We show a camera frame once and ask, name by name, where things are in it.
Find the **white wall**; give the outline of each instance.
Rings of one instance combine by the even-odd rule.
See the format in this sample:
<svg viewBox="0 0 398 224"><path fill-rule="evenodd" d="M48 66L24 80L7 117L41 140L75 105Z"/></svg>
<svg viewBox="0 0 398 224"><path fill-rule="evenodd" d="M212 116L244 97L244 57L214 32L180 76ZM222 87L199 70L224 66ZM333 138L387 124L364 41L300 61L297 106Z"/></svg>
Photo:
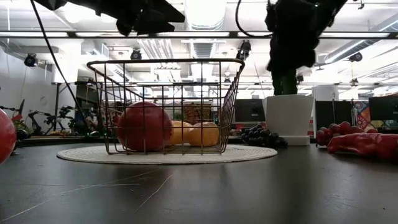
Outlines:
<svg viewBox="0 0 398 224"><path fill-rule="evenodd" d="M54 114L56 86L51 85L52 76L52 72L45 75L43 68L27 68L21 59L7 55L0 48L0 105L18 108L25 99L22 115L28 127L31 127L32 120L27 119L29 110ZM35 118L38 124L47 130L45 116L37 115Z"/></svg>

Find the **bunch of grapes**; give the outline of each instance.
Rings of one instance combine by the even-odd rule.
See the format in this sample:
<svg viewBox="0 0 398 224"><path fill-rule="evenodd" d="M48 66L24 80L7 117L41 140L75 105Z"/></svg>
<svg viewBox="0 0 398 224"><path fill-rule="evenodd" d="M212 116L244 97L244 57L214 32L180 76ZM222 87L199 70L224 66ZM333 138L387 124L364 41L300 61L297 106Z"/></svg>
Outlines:
<svg viewBox="0 0 398 224"><path fill-rule="evenodd" d="M287 147L287 141L279 137L277 133L271 133L268 129L264 129L261 124L253 128L247 128L241 135L241 140L249 146L262 146L273 149Z"/></svg>

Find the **white placemat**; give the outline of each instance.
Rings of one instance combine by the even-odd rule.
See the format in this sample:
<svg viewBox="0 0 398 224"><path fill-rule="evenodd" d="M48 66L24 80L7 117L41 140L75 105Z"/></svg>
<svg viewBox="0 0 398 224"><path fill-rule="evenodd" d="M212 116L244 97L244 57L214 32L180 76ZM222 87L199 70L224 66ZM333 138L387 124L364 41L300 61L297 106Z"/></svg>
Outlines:
<svg viewBox="0 0 398 224"><path fill-rule="evenodd" d="M62 159L78 162L110 164L207 164L238 162L263 159L277 154L277 151L264 147L228 145L220 154L114 154L108 155L105 146L82 147L58 152Z"/></svg>

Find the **black cable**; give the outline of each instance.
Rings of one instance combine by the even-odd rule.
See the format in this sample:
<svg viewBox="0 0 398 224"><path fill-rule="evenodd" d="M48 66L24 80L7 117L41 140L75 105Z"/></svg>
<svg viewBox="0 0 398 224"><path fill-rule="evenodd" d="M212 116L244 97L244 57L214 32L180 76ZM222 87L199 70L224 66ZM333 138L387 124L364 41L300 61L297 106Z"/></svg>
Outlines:
<svg viewBox="0 0 398 224"><path fill-rule="evenodd" d="M41 18L40 18L40 16L39 16L39 12L37 11L37 8L36 8L36 5L35 5L34 0L30 0L30 3L32 3L33 11L35 12L35 15L36 15L36 18L37 18L37 22L39 22L40 29L42 30L45 43L47 44L47 47L48 47L49 50L50 50L50 54L51 54L52 59L54 60L54 64L55 64L55 66L57 67L58 71L60 72L61 77L63 78L63 81L65 82L65 84L66 84L66 86L67 86L67 88L68 88L68 90L69 90L69 92L70 92L70 94L71 94L71 96L72 96L72 98L73 98L75 104L76 104L76 107L77 107L78 112L79 112L80 114L83 115L83 111L81 110L80 105L79 105L79 103L77 102L77 99L76 99L75 95L73 94L73 91L72 91L72 89L70 88L69 83L67 82L67 79L65 78L65 76L63 76L63 73L62 73L62 71L61 71L61 68L60 68L60 66L59 66L59 64L58 64L58 62L57 62L57 59L55 58L54 51L52 50L52 47L51 47L51 45L50 45L49 38L47 37L47 34L45 33L44 26L43 26L43 22L42 22L42 20L41 20ZM88 130L88 124L87 124L87 121L86 121L85 119L84 119L84 124L86 125L87 130Z"/></svg>
<svg viewBox="0 0 398 224"><path fill-rule="evenodd" d="M267 35L252 35L252 34L249 34L248 32L246 32L242 27L241 27L241 24L239 23L239 7L241 7L241 3L242 3L242 0L238 0L238 5L236 6L236 9L235 9L235 23L236 23L236 26L238 27L238 29L239 29L239 31L241 31L244 35L246 35L246 36L248 36L248 37L270 37L270 36L272 36L272 34L267 34Z"/></svg>

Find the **red bell pepper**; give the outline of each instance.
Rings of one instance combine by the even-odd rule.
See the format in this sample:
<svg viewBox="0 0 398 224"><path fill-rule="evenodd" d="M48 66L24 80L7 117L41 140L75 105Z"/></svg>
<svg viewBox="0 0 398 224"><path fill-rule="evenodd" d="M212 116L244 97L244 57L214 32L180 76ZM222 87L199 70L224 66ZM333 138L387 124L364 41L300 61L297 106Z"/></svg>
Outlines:
<svg viewBox="0 0 398 224"><path fill-rule="evenodd" d="M398 134L354 133L332 138L328 145L328 152L342 151L398 161Z"/></svg>

